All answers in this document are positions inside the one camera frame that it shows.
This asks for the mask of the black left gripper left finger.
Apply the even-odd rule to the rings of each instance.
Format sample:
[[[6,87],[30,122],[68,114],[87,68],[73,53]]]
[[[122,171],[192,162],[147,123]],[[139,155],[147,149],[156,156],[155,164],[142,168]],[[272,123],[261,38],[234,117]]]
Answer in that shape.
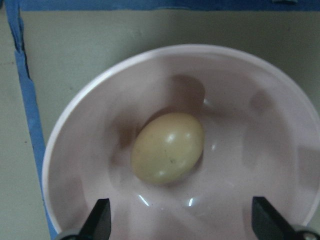
[[[111,235],[111,205],[108,198],[98,199],[79,232],[80,240],[108,240]]]

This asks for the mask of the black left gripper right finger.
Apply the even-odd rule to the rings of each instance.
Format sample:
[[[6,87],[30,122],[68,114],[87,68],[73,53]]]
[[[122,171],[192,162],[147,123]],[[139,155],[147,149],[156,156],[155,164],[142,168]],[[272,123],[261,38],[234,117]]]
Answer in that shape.
[[[296,231],[263,196],[254,196],[251,227],[258,240],[294,240]]]

